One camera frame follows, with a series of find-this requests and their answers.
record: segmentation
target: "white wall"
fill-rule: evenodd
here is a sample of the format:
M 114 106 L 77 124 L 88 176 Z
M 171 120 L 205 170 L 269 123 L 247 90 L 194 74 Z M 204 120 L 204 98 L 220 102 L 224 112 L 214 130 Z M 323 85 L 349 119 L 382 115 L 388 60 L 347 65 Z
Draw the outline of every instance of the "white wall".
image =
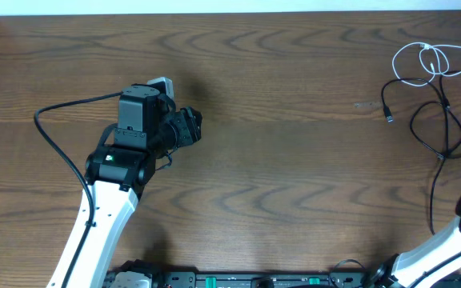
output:
M 461 0 L 0 0 L 0 16 L 461 10 Z

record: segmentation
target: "green connector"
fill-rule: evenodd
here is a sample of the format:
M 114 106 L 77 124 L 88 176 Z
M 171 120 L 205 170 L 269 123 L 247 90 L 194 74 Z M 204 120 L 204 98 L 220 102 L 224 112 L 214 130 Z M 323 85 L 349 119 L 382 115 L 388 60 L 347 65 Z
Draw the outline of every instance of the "green connector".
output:
M 309 278 L 309 284 L 319 285 L 319 278 Z
M 206 277 L 206 288 L 216 288 L 216 277 Z

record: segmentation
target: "black cable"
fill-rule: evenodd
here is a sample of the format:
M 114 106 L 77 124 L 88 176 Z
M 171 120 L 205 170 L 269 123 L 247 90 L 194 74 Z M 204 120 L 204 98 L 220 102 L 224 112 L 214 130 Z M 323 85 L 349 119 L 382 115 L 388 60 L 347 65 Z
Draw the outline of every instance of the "black cable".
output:
M 456 73 L 456 72 L 458 72 L 458 71 L 449 71 L 447 73 L 448 74 L 453 74 L 453 73 Z M 430 83 L 426 79 L 422 79 L 422 78 L 400 78 L 400 79 L 393 79 L 393 80 L 390 80 L 389 82 L 387 82 L 382 87 L 382 91 L 381 91 L 381 98 L 382 98 L 382 104 L 383 104 L 383 113 L 385 114 L 385 118 L 386 118 L 386 120 L 388 122 L 392 122 L 393 118 L 392 118 L 391 111 L 389 110 L 389 107 L 385 103 L 384 91 L 385 91 L 385 88 L 387 86 L 389 86 L 391 83 L 401 82 L 403 80 L 405 80 L 405 81 L 408 80 L 408 81 L 425 82 L 426 84 L 428 84 L 434 90 L 434 92 L 436 92 L 437 98 L 439 99 L 438 102 L 429 101 L 429 102 L 423 103 L 417 109 L 417 111 L 414 112 L 414 114 L 412 115 L 411 120 L 410 120 L 410 130 L 412 132 L 412 135 L 414 135 L 415 139 L 417 139 L 418 142 L 423 144 L 430 151 L 435 153 L 437 155 L 437 157 L 441 160 L 441 163 L 439 165 L 437 173 L 435 174 L 435 176 L 433 178 L 433 182 L 431 184 L 431 192 L 430 192 L 429 227 L 430 227 L 430 232 L 433 235 L 435 235 L 435 230 L 434 230 L 434 227 L 433 227 L 433 200 L 434 200 L 434 195 L 435 195 L 435 184 L 437 183 L 437 178 L 439 177 L 440 172 L 442 171 L 444 163 L 446 162 L 447 159 L 461 158 L 461 154 L 453 154 L 453 152 L 455 152 L 455 150 L 458 149 L 458 147 L 461 145 L 461 123 L 457 119 L 457 117 L 451 112 L 451 104 L 449 103 L 449 100 L 448 100 L 448 98 L 446 96 L 446 93 L 444 91 L 444 88 L 443 88 L 443 78 L 444 78 L 444 76 L 440 75 L 440 78 L 439 78 L 439 88 L 440 88 L 440 90 L 437 89 L 437 87 L 435 87 L 435 85 L 433 85 L 432 83 Z M 443 151 L 438 151 L 437 149 L 435 149 L 435 148 L 431 147 L 430 145 L 428 145 L 427 143 L 425 143 L 425 141 L 423 141 L 417 135 L 417 133 L 414 131 L 414 128 L 413 128 L 415 117 L 419 114 L 419 112 L 421 111 L 422 108 L 424 108 L 424 107 L 426 107 L 426 106 L 428 106 L 430 104 L 440 105 L 442 107 L 442 109 L 443 109 L 443 116 L 444 116 L 444 150 Z M 451 148 L 450 148 L 450 143 L 449 143 L 449 117 L 448 117 L 448 115 L 451 116 L 451 119 L 458 125 L 458 127 L 460 129 L 460 139 Z
M 94 97 L 94 98 L 88 98 L 88 99 L 83 99 L 83 100 L 77 100 L 77 101 L 72 101 L 72 102 L 67 102 L 67 103 L 61 103 L 61 104 L 56 104 L 52 106 L 48 106 L 45 108 L 41 108 L 35 112 L 34 115 L 34 122 L 35 126 L 38 129 L 38 132 L 44 137 L 44 139 L 53 147 L 56 152 L 62 157 L 62 159 L 67 163 L 67 165 L 74 171 L 74 174 L 76 174 L 76 177 L 78 180 L 81 182 L 81 185 L 83 189 L 85 190 L 86 198 L 88 200 L 88 206 L 89 206 L 89 214 L 88 214 L 88 221 L 86 221 L 86 228 L 83 231 L 82 237 L 79 240 L 78 248 L 76 248 L 76 251 L 74 252 L 74 256 L 72 257 L 72 261 L 70 262 L 69 268 L 67 269 L 67 272 L 65 274 L 65 278 L 63 279 L 62 283 L 62 288 L 65 288 L 67 286 L 67 283 L 69 282 L 70 275 L 72 274 L 72 270 L 74 269 L 74 266 L 76 264 L 76 261 L 78 260 L 79 254 L 81 253 L 81 249 L 83 248 L 83 244 L 85 243 L 86 237 L 88 236 L 88 232 L 90 231 L 90 228 L 95 225 L 94 223 L 94 212 L 95 212 L 95 206 L 94 206 L 94 199 L 92 198 L 92 194 L 90 193 L 90 190 L 88 188 L 88 185 L 86 184 L 86 180 L 79 172 L 78 168 L 76 165 L 67 157 L 65 153 L 54 143 L 54 141 L 47 135 L 47 133 L 44 131 L 42 128 L 42 125 L 40 125 L 40 121 L 38 120 L 38 116 L 42 112 L 46 112 L 49 110 L 57 109 L 57 108 L 62 108 L 62 107 L 67 107 L 67 106 L 72 106 L 72 105 L 77 105 L 77 104 L 83 104 L 83 103 L 88 103 L 88 102 L 94 102 L 98 100 L 103 100 L 103 99 L 108 99 L 112 98 L 115 96 L 121 95 L 122 92 L 118 93 L 113 93 L 113 94 L 108 94 L 100 97 Z
M 364 265 L 362 265 L 359 261 L 357 260 L 354 260 L 354 259 L 346 259 L 346 260 L 342 260 L 341 262 L 335 264 L 334 267 L 332 267 L 332 269 L 330 269 L 330 272 L 328 272 L 328 286 L 330 286 L 330 283 L 332 283 L 332 285 L 334 285 L 334 288 L 339 288 L 337 286 L 337 284 L 335 284 L 335 280 L 332 278 L 332 273 L 334 273 L 334 270 L 339 268 L 341 265 L 344 265 L 346 263 L 355 263 L 359 266 L 362 267 L 362 269 L 366 269 L 366 267 L 364 267 Z M 362 288 L 362 285 L 359 285 L 359 286 L 356 286 L 356 287 L 353 287 L 353 288 Z
M 461 257 L 461 251 L 458 252 L 457 254 L 449 257 L 448 259 L 446 259 L 445 261 L 441 262 L 440 264 L 438 264 L 437 266 L 433 267 L 431 270 L 429 270 L 428 272 L 424 272 L 423 275 L 419 278 L 417 278 L 417 280 L 414 281 L 414 283 L 412 285 L 410 285 L 410 288 L 415 288 L 418 284 L 420 284 L 424 279 L 430 277 L 430 275 L 432 275 L 433 273 L 437 272 L 438 270 L 444 268 L 446 265 L 448 265 L 449 263 L 453 262 L 454 260 L 458 259 Z

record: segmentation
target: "coiled white cable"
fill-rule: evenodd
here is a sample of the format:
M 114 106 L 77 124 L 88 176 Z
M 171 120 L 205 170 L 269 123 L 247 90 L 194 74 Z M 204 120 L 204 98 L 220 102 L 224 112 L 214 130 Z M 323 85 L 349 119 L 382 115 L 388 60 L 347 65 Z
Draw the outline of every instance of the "coiled white cable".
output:
M 394 74 L 396 75 L 396 77 L 398 79 L 400 79 L 401 77 L 399 77 L 398 72 L 396 71 L 396 67 L 395 67 L 396 57 L 398 57 L 398 54 L 401 51 L 403 51 L 405 48 L 407 48 L 409 46 L 412 46 L 412 45 L 419 45 L 422 48 L 421 51 L 419 52 L 419 61 L 421 62 L 421 66 L 425 69 L 425 71 L 428 72 L 429 74 L 431 74 L 431 79 L 428 80 L 429 82 L 431 82 L 435 78 L 436 75 L 442 75 L 442 76 L 445 76 L 445 77 L 452 77 L 452 76 L 456 76 L 458 74 L 461 74 L 461 70 L 454 73 L 454 74 L 446 74 L 450 69 L 449 60 L 447 60 L 447 56 L 445 55 L 445 53 L 442 52 L 441 49 L 437 48 L 437 47 L 448 47 L 448 48 L 461 49 L 461 46 L 448 45 L 448 44 L 430 45 L 430 44 L 425 43 L 425 42 L 413 42 L 413 43 L 409 43 L 409 44 L 406 44 L 405 46 L 403 46 L 400 50 L 398 50 L 398 52 L 396 52 L 396 54 L 392 58 L 392 70 L 394 71 Z M 424 65 L 423 52 L 425 50 L 433 50 L 433 52 L 435 52 L 435 57 L 437 58 L 437 69 L 438 69 L 437 72 L 435 72 L 435 67 L 433 66 L 433 62 L 430 62 L 431 70 L 429 70 L 426 67 L 426 65 Z M 444 61 L 446 62 L 446 69 L 444 71 L 442 71 L 442 69 L 440 67 L 440 56 L 439 55 L 442 55 L 442 57 L 444 58 Z M 427 83 L 414 84 L 414 83 L 410 83 L 410 82 L 404 81 L 404 80 L 402 82 L 405 83 L 405 84 L 408 84 L 408 85 L 416 86 L 416 87 L 421 87 L 421 86 L 427 85 Z

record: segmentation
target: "wood grain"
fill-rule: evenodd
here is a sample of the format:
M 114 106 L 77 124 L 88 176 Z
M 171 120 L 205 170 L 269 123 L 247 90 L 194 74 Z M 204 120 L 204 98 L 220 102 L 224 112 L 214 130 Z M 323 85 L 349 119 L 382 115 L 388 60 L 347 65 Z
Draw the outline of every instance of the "wood grain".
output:
M 179 106 L 202 111 L 202 141 L 157 173 L 112 261 L 200 270 L 367 266 L 430 236 L 437 159 L 408 120 L 435 98 L 379 91 L 408 42 L 461 45 L 461 12 L 120 15 L 0 18 L 0 286 L 44 286 L 76 217 L 80 185 L 35 130 L 43 106 L 172 78 Z M 461 54 L 450 52 L 453 66 Z M 422 76 L 415 50 L 401 73 Z M 461 120 L 461 77 L 447 79 Z M 83 166 L 117 99 L 43 117 Z M 437 110 L 416 126 L 442 145 Z M 444 167 L 435 226 L 461 195 L 461 160 Z

